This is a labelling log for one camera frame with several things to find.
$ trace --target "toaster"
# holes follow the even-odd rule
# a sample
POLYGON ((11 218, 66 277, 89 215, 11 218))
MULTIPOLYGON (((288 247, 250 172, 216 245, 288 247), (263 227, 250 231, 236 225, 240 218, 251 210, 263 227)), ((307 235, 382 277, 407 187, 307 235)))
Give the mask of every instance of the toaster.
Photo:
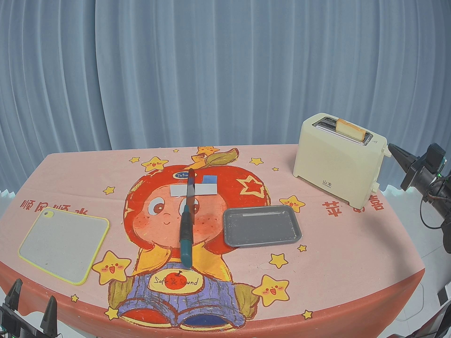
POLYGON ((392 154, 382 135, 319 113, 302 123, 293 175, 361 209, 379 184, 384 156, 392 154), (337 129, 337 121, 360 137, 337 129))

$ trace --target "bread slice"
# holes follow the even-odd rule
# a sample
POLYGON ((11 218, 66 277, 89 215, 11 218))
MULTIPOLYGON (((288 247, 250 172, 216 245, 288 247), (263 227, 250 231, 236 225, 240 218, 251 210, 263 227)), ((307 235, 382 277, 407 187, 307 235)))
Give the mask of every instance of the bread slice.
POLYGON ((365 140, 365 129, 356 127, 354 124, 351 124, 343 119, 337 120, 335 131, 346 135, 349 138, 358 140, 359 142, 363 142, 365 140))

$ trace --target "white tape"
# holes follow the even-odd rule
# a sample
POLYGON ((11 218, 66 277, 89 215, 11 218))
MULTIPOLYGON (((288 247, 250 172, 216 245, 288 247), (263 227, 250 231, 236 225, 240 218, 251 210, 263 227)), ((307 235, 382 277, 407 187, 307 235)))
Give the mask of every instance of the white tape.
MULTIPOLYGON (((196 195, 216 195, 218 193, 217 184, 196 184, 196 195)), ((186 184, 171 185, 171 196, 185 196, 186 184)))

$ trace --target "knife handle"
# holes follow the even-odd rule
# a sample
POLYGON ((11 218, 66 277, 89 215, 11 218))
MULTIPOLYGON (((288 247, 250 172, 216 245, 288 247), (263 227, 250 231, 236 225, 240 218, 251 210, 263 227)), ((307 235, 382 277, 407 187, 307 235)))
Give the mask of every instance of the knife handle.
POLYGON ((193 265, 193 221, 189 211, 182 213, 180 221, 180 259, 186 268, 193 265))

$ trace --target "cartoon character print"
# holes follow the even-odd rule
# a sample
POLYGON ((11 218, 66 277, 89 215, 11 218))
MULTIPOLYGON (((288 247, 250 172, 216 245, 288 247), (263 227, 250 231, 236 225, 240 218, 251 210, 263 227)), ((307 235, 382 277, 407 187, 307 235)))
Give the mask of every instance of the cartoon character print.
POLYGON ((113 281, 109 287, 110 306, 119 310, 120 318, 151 327, 225 331, 255 317, 259 296, 252 293, 254 287, 235 283, 222 258, 234 250, 224 242, 222 215, 228 208, 270 205, 270 198, 256 175, 225 165, 229 161, 222 155, 195 170, 196 184, 204 175, 216 175, 218 185, 217 195, 196 196, 191 269, 182 265, 179 249, 186 198, 171 197, 170 188, 186 184, 186 179, 176 177, 186 166, 167 166, 132 187, 125 202, 124 228, 140 247, 138 258, 127 281, 113 281), (245 194, 243 181, 249 182, 245 194))

